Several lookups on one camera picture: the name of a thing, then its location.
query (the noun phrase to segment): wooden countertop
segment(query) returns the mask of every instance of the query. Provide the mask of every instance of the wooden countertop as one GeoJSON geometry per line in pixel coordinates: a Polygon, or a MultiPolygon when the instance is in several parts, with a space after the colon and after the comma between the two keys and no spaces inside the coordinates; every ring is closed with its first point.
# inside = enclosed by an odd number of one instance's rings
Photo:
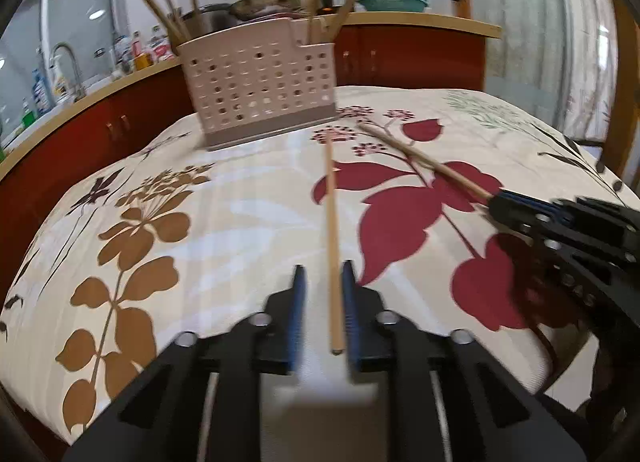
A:
{"type": "MultiPolygon", "coordinates": [[[[325,19],[329,22],[336,15],[327,15],[318,17],[316,20],[325,19]]],[[[460,31],[464,33],[473,33],[476,35],[486,36],[488,38],[500,38],[502,32],[498,26],[492,26],[477,20],[469,20],[457,17],[447,17],[442,15],[434,15],[430,13],[405,13],[405,12],[358,12],[351,13],[345,22],[345,25],[400,25],[400,26],[421,26],[427,28],[448,29],[460,31]]],[[[87,110],[90,106],[102,101],[106,97],[114,94],[118,90],[126,88],[131,84],[144,80],[154,74],[167,70],[169,68],[178,67],[180,59],[175,58],[167,60],[157,65],[145,68],[138,72],[134,72],[129,76],[116,80],[105,87],[92,92],[88,96],[79,100],[73,105],[62,109],[55,115],[45,115],[38,119],[31,127],[26,129],[19,137],[18,144],[10,144],[7,148],[8,155],[6,159],[0,163],[0,181],[6,176],[20,160],[27,155],[34,147],[36,147],[43,139],[55,130],[60,128],[70,119],[73,119],[79,113],[87,110]]]]}

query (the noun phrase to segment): red leaf print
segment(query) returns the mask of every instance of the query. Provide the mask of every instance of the red leaf print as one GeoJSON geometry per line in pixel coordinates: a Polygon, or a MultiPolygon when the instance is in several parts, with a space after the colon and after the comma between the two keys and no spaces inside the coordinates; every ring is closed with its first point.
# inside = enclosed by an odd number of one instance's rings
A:
{"type": "MultiPolygon", "coordinates": [[[[338,163],[334,161],[336,168],[335,186],[337,189],[360,191],[382,184],[390,179],[402,175],[412,175],[412,171],[389,168],[389,166],[376,163],[338,163]]],[[[314,186],[312,197],[316,204],[320,204],[326,195],[326,177],[323,177],[314,186]]]]}
{"type": "MultiPolygon", "coordinates": [[[[492,195],[498,193],[502,187],[502,183],[498,181],[498,179],[486,173],[482,173],[482,171],[468,163],[451,161],[444,164],[449,166],[449,168],[454,169],[456,172],[461,173],[470,181],[473,181],[477,185],[483,187],[492,195]]],[[[465,211],[466,213],[474,211],[474,207],[471,205],[472,202],[485,203],[484,200],[481,200],[471,194],[471,192],[460,186],[456,181],[452,181],[438,172],[435,173],[432,188],[439,195],[443,204],[459,211],[465,211]]]]}
{"type": "Polygon", "coordinates": [[[463,262],[453,275],[451,295],[460,309],[493,331],[531,323],[561,328],[576,321],[560,295],[534,281],[532,250],[523,240],[494,235],[485,254],[463,262]]]}
{"type": "Polygon", "coordinates": [[[442,213],[442,204],[431,188],[423,186],[392,187],[363,202],[370,206],[360,221],[364,257],[360,283],[367,285],[390,264],[420,249],[427,239],[427,228],[442,213]]]}
{"type": "Polygon", "coordinates": [[[437,119],[425,119],[402,125],[402,132],[414,141],[433,141],[442,132],[442,125],[437,119]]]}

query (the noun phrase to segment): gray base of utensil holder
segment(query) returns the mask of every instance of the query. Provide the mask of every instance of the gray base of utensil holder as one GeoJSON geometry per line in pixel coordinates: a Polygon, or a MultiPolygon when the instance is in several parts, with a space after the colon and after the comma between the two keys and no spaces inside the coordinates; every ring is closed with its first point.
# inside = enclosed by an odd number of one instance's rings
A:
{"type": "Polygon", "coordinates": [[[321,125],[338,118],[335,104],[322,105],[319,107],[307,108],[286,115],[269,119],[260,119],[254,123],[239,125],[225,130],[218,130],[205,134],[207,150],[220,150],[223,148],[241,145],[271,137],[272,135],[284,134],[293,130],[321,125]]]}

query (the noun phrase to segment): tablecloth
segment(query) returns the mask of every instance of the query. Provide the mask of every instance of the tablecloth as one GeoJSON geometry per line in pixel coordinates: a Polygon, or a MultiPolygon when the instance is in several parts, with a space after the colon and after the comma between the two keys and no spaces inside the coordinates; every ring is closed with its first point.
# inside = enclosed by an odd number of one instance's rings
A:
{"type": "Polygon", "coordinates": [[[328,138],[340,257],[360,283],[424,330],[471,330],[525,387],[540,388],[580,331],[572,309],[531,282],[529,246],[356,123],[492,193],[640,201],[574,142],[481,92],[340,87],[337,101],[335,123],[215,152],[187,116],[72,187],[0,315],[0,381],[11,396],[72,442],[179,331],[228,330],[302,264],[302,360],[295,376],[263,378],[264,459],[384,460],[384,385],[351,381],[328,344],[328,138]]]}

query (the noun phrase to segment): perforated plastic basket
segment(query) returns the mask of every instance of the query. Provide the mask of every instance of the perforated plastic basket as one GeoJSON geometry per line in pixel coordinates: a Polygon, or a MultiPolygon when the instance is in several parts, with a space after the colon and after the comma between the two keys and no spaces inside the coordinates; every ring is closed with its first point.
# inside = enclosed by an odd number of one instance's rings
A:
{"type": "Polygon", "coordinates": [[[180,46],[209,147],[335,119],[334,45],[299,45],[305,28],[290,19],[267,20],[180,46]]]}

